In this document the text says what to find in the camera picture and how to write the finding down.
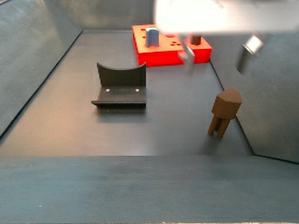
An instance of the wooden leg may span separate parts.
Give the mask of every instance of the wooden leg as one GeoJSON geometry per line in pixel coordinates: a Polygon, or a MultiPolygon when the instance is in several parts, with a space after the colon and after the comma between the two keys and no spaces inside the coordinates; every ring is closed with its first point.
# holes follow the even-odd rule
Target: wooden leg
{"type": "Polygon", "coordinates": [[[210,135],[212,135],[212,132],[214,132],[214,130],[216,129],[216,127],[219,125],[219,121],[220,121],[220,119],[216,116],[214,116],[212,120],[211,120],[211,123],[210,123],[210,130],[208,130],[208,134],[210,135]]]}
{"type": "Polygon", "coordinates": [[[230,126],[230,119],[222,119],[222,123],[219,126],[219,133],[218,133],[218,137],[223,137],[227,127],[230,126]]]}
{"type": "Polygon", "coordinates": [[[222,118],[219,118],[219,121],[218,121],[218,124],[216,124],[216,127],[215,127],[215,131],[219,131],[220,130],[220,124],[222,124],[222,118]]]}

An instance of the red base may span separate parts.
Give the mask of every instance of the red base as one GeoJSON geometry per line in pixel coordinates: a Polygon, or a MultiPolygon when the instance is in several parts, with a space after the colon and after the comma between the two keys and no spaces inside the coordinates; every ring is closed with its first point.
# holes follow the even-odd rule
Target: red base
{"type": "MultiPolygon", "coordinates": [[[[148,67],[182,65],[179,52],[183,51],[182,42],[176,35],[163,35],[159,33],[159,46],[146,47],[146,28],[155,28],[154,24],[134,25],[134,42],[138,64],[148,67]]],[[[200,45],[192,45],[186,40],[187,46],[195,54],[194,63],[207,63],[211,60],[211,45],[204,38],[200,39],[200,45]]]]}

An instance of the red block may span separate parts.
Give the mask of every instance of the red block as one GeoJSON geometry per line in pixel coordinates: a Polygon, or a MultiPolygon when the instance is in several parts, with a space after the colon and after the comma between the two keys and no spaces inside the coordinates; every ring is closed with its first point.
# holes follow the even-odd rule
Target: red block
{"type": "MultiPolygon", "coordinates": [[[[134,42],[138,64],[147,64],[148,67],[182,65],[183,61],[179,58],[179,52],[183,51],[182,42],[176,35],[159,33],[159,46],[146,47],[146,28],[155,28],[154,24],[134,25],[134,42]]],[[[195,54],[194,63],[207,63],[211,60],[211,46],[204,38],[200,40],[200,45],[192,45],[190,40],[186,40],[188,47],[195,54]]]]}

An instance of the gray wall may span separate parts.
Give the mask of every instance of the gray wall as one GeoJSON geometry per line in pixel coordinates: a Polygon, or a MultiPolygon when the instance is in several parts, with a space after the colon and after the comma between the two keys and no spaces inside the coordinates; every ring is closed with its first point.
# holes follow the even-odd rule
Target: gray wall
{"type": "Polygon", "coordinates": [[[54,0],[84,30],[131,30],[154,22],[154,0],[54,0]]]}
{"type": "Polygon", "coordinates": [[[250,35],[208,37],[224,88],[243,96],[238,119],[258,155],[299,162],[299,32],[270,36],[243,74],[236,70],[250,35]]]}
{"type": "Polygon", "coordinates": [[[51,0],[0,5],[0,135],[80,31],[51,0]]]}

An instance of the brown wooden stand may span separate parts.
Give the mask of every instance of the brown wooden stand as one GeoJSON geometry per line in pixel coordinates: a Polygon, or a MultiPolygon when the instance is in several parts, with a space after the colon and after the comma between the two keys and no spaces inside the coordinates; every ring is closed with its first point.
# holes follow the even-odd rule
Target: brown wooden stand
{"type": "Polygon", "coordinates": [[[227,127],[230,126],[230,120],[236,117],[240,103],[240,94],[235,89],[228,88],[218,94],[211,110],[214,117],[210,123],[210,135],[212,135],[214,131],[218,131],[218,137],[223,137],[227,127]]]}

